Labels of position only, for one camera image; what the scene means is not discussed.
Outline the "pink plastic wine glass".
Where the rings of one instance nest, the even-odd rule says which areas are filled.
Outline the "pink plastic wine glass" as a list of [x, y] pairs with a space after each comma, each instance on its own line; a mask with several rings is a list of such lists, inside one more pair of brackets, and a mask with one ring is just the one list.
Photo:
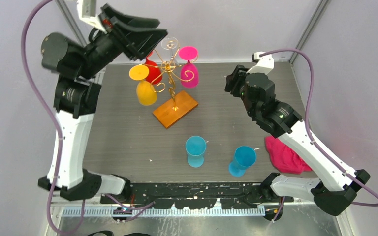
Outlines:
[[187, 61], [181, 68], [181, 84], [187, 88], [196, 87], [199, 83], [199, 75], [197, 67], [193, 63], [198, 58], [198, 50], [192, 46], [183, 47], [179, 51], [179, 57]]

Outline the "clear wine glass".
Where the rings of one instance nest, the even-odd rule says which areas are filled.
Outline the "clear wine glass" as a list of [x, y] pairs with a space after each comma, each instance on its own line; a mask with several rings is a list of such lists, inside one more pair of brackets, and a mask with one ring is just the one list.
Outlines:
[[161, 47], [170, 53], [170, 62], [176, 62], [177, 54], [180, 50], [180, 43], [175, 37], [167, 37], [161, 41]]

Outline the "red plastic wine glass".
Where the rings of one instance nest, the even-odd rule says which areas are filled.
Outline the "red plastic wine glass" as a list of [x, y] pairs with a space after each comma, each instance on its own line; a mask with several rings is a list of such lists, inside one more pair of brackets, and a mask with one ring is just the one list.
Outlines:
[[149, 70], [149, 74], [145, 78], [145, 80], [152, 85], [157, 85], [162, 81], [162, 71], [158, 67], [158, 64], [149, 59], [149, 57], [153, 54], [150, 52], [148, 56], [145, 58], [145, 62], [143, 63]]

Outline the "yellow plastic wine glass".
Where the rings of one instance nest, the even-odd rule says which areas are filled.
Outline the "yellow plastic wine glass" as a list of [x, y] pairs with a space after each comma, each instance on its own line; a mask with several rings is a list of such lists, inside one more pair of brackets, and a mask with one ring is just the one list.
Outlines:
[[135, 65], [129, 71], [129, 77], [132, 80], [138, 81], [136, 95], [139, 103], [143, 106], [153, 105], [158, 98], [152, 84], [146, 81], [149, 72], [148, 67], [143, 64]]

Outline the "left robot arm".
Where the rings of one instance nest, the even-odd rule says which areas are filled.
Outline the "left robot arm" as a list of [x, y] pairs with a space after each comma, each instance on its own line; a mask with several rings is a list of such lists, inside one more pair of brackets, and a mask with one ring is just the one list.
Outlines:
[[105, 175], [83, 168], [92, 122], [102, 88], [97, 74], [116, 57], [143, 60], [167, 36], [156, 18], [123, 14], [105, 4], [98, 15], [90, 15], [89, 1], [78, 1], [78, 13], [93, 26], [89, 43], [82, 46], [53, 32], [41, 44], [42, 66], [58, 75], [52, 118], [56, 141], [51, 168], [38, 186], [59, 191], [69, 201], [109, 194], [120, 204], [132, 194], [131, 183], [119, 175]]

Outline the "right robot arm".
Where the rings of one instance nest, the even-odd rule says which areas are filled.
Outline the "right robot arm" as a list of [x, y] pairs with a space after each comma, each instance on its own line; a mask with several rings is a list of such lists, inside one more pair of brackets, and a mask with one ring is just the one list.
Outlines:
[[310, 139], [305, 122], [289, 104], [276, 99], [275, 84], [264, 73], [250, 73], [237, 65], [226, 77], [224, 90], [243, 101], [248, 116], [265, 132], [291, 148], [317, 174], [317, 178], [287, 177], [271, 173], [260, 185], [259, 192], [268, 202], [278, 197], [295, 197], [314, 202], [333, 216], [348, 208], [366, 184], [370, 174], [355, 170], [335, 155], [331, 162]]

